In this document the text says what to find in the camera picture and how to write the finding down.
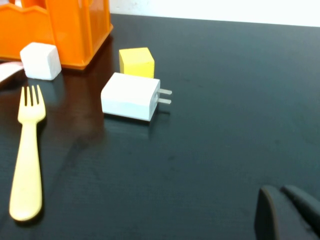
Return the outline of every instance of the orange plastic holder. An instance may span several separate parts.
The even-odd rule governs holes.
[[[31,42],[56,45],[61,65],[83,70],[113,29],[109,0],[15,0],[0,5],[0,58]]]

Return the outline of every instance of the yellow cube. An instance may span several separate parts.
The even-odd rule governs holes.
[[[155,60],[147,47],[119,50],[120,73],[146,78],[155,77]]]

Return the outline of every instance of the yellow plastic fork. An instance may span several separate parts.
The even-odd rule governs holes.
[[[22,87],[18,121],[22,124],[20,145],[16,158],[9,213],[17,221],[35,217],[42,207],[41,173],[37,145],[37,123],[46,117],[46,108],[39,85],[38,102],[35,87]]]

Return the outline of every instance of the power adapter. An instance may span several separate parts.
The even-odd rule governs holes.
[[[160,88],[160,80],[115,72],[101,92],[102,111],[150,122],[158,103],[171,104],[160,98],[172,91]]]

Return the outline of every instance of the metal prong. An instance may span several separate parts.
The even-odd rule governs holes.
[[[40,105],[45,105],[44,97],[42,96],[42,92],[40,90],[39,85],[36,86],[36,89],[38,90],[38,99],[39,99],[39,104]]]
[[[169,99],[163,99],[163,98],[158,98],[158,103],[161,103],[161,104],[171,104],[171,100],[169,100]]]
[[[160,89],[158,90],[158,93],[171,95],[171,94],[172,94],[172,91],[171,91],[171,90],[166,90],[166,89],[160,88]]]
[[[27,107],[31,107],[32,106],[31,95],[30,95],[30,87],[29,86],[26,87],[26,106]]]
[[[25,87],[23,86],[21,89],[21,97],[20,97],[20,104],[19,108],[22,108],[26,105],[26,99],[25,99]]]
[[[32,88],[32,102],[33,102],[33,106],[35,106],[35,105],[38,105],[35,86],[32,85],[31,88]]]

